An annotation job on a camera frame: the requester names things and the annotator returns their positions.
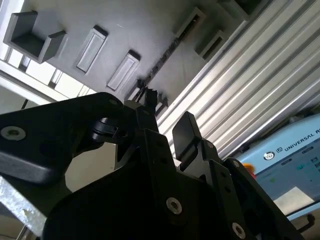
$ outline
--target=metal frame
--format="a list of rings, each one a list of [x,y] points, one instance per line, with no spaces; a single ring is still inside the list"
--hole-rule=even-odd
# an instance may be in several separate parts
[[[318,102],[320,2],[269,1],[243,22],[158,119],[171,131],[185,111],[222,158]]]

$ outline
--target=white surface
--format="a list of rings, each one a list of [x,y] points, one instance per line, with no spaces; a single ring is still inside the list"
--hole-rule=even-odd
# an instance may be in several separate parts
[[[105,143],[99,149],[75,157],[65,174],[67,187],[74,192],[111,173],[115,167],[115,154],[116,145]]]
[[[220,157],[259,136],[320,94],[320,1],[274,1],[224,45],[159,118],[172,129],[185,111]]]
[[[314,202],[312,198],[296,186],[274,200],[275,205],[278,206],[284,215],[288,215]]]
[[[33,60],[30,61],[25,73],[37,79],[45,85],[48,85],[55,73],[56,68],[47,62],[39,64]]]
[[[17,50],[12,49],[11,53],[8,57],[7,62],[9,64],[11,64],[12,66],[18,68],[23,56],[24,55],[22,53],[18,52]]]
[[[72,99],[78,96],[82,87],[83,84],[81,82],[63,73],[54,89]]]

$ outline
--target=bolt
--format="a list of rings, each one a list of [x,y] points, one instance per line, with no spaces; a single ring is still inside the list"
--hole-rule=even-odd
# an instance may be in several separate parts
[[[1,129],[0,134],[9,141],[20,141],[26,137],[26,132],[18,126],[6,126]]]
[[[118,105],[118,102],[114,99],[109,99],[109,103],[111,103],[112,105]]]
[[[181,203],[174,197],[169,197],[166,200],[166,207],[172,212],[174,215],[179,215],[182,213]]]
[[[211,148],[211,149],[214,148],[214,145],[213,145],[211,142],[207,141],[207,144],[208,144],[208,147],[209,147],[209,148]]]
[[[233,162],[233,165],[235,165],[237,168],[240,167],[240,165],[237,161],[233,160],[232,162]]]
[[[236,222],[232,223],[232,230],[240,239],[246,238],[245,230],[238,223]]]

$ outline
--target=light blue panel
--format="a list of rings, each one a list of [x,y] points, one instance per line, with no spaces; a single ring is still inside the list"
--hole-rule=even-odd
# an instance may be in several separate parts
[[[237,157],[255,167],[256,180],[275,201],[292,190],[282,203],[289,220],[320,207],[320,114],[292,123]]]
[[[284,127],[237,159],[242,163],[252,164],[255,168],[254,174],[258,174],[318,138],[320,138],[320,114]],[[274,157],[265,160],[264,155],[269,152],[273,152]]]

